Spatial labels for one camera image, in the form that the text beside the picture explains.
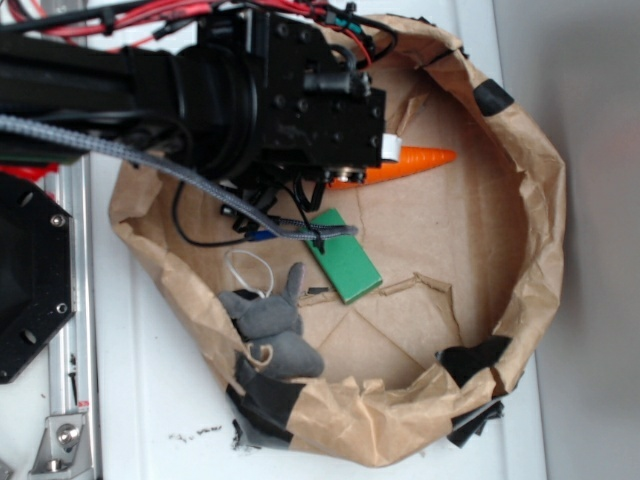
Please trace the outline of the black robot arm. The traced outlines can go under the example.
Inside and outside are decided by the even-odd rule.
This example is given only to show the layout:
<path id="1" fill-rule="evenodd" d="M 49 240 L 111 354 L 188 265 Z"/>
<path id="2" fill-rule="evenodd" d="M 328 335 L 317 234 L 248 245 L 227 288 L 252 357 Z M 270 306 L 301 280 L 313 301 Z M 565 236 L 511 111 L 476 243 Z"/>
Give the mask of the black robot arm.
<path id="1" fill-rule="evenodd" d="M 388 161 L 386 95 L 314 26 L 254 8 L 206 15 L 176 54 L 1 30 L 1 110 L 163 152 L 203 177 L 361 181 Z"/>

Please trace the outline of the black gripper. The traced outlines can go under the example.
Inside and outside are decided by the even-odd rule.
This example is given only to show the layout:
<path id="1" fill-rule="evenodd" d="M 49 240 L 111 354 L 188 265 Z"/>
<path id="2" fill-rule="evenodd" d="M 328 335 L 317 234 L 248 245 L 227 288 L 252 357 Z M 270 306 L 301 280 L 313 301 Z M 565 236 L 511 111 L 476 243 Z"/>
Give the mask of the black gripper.
<path id="1" fill-rule="evenodd" d="M 197 46 L 219 89 L 213 112 L 221 123 L 198 165 L 203 175 L 253 180 L 273 169 L 359 182 L 367 169 L 398 161 L 401 142 L 385 131 L 385 92 L 310 24 L 232 9 L 201 23 Z"/>

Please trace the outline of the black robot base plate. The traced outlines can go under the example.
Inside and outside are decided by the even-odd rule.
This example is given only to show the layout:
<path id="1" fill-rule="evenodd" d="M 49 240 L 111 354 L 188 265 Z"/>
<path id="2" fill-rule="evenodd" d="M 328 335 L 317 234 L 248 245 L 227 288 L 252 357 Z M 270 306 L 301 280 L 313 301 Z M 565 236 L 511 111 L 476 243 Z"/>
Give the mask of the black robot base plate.
<path id="1" fill-rule="evenodd" d="M 1 383 L 74 314 L 72 217 L 28 180 L 1 175 Z"/>

